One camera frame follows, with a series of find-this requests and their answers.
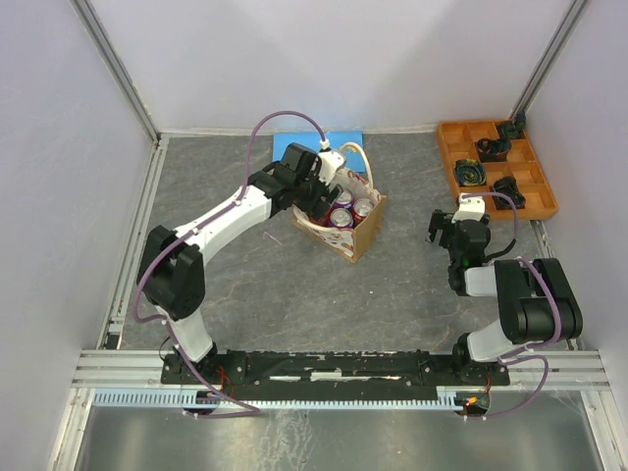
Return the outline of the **patterned canvas tote bag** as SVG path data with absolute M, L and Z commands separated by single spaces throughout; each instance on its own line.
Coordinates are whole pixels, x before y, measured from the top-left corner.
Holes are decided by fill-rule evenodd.
M 347 142 L 340 147 L 340 154 L 346 150 L 360 155 L 365 165 L 366 177 L 357 172 L 342 168 L 337 170 L 333 184 L 352 192 L 355 200 L 366 198 L 374 204 L 373 210 L 362 220 L 354 224 L 352 229 L 336 229 L 320 225 L 311 216 L 293 206 L 292 223 L 300 230 L 309 233 L 347 261 L 355 263 L 369 248 L 382 226 L 387 197 L 376 190 L 369 160 L 364 149 L 356 142 Z

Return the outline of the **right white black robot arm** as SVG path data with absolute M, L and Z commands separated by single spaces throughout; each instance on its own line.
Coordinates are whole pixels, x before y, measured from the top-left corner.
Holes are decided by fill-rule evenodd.
M 578 338 L 583 316 L 560 262 L 555 258 L 500 259 L 516 244 L 488 254 L 490 217 L 464 218 L 433 211 L 427 240 L 448 253 L 447 280 L 459 296 L 493 297 L 497 319 L 460 336 L 449 355 L 421 366 L 427 374 L 452 377 L 466 385 L 505 385 L 508 368 L 528 348 Z

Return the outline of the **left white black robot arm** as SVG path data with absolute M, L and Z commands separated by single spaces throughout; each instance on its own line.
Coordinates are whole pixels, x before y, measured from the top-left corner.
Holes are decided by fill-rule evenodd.
M 217 371 L 215 343 L 200 313 L 208 263 L 244 232 L 292 206 L 322 218 L 342 193 L 334 177 L 344 165 L 337 150 L 315 152 L 291 143 L 281 160 L 253 173 L 205 215 L 174 230 L 158 226 L 148 234 L 137 293 L 156 307 L 154 317 L 166 322 L 185 356 L 183 371 L 194 382 L 208 382 Z

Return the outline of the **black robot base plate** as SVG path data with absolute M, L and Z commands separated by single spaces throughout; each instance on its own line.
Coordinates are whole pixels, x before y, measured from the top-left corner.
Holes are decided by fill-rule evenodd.
M 212 385 L 246 401 L 434 400 L 438 387 L 508 386 L 506 367 L 467 355 L 229 350 L 195 365 Z

